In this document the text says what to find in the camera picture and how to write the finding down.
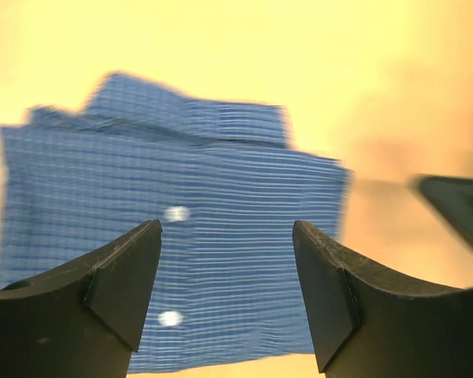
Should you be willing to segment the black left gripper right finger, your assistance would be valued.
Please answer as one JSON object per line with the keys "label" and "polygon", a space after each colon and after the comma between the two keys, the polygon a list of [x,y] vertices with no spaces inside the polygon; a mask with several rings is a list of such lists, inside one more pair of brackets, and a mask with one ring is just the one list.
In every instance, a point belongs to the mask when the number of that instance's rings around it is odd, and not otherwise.
{"label": "black left gripper right finger", "polygon": [[303,220],[292,239],[320,373],[473,377],[473,287],[408,276]]}

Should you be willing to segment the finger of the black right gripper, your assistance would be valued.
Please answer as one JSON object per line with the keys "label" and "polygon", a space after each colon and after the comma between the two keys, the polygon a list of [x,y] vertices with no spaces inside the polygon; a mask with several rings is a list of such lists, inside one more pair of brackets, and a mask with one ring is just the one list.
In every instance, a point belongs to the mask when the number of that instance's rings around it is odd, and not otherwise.
{"label": "finger of the black right gripper", "polygon": [[418,175],[408,182],[473,250],[473,178]]}

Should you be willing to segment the blue checkered long sleeve shirt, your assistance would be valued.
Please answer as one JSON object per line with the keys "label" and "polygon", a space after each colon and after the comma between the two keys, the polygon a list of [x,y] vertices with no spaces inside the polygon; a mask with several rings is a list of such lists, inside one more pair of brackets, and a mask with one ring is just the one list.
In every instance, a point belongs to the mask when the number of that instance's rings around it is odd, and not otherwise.
{"label": "blue checkered long sleeve shirt", "polygon": [[276,106],[189,98],[124,73],[84,111],[1,126],[0,287],[157,219],[162,251],[132,372],[313,351],[292,246],[338,233],[348,172],[289,148]]}

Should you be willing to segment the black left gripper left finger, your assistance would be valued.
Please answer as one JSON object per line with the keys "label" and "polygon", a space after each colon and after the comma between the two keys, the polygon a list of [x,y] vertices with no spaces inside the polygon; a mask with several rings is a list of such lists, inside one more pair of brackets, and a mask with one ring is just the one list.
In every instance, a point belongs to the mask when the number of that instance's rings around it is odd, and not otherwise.
{"label": "black left gripper left finger", "polygon": [[149,220],[0,290],[0,377],[123,377],[138,351],[161,252]]}

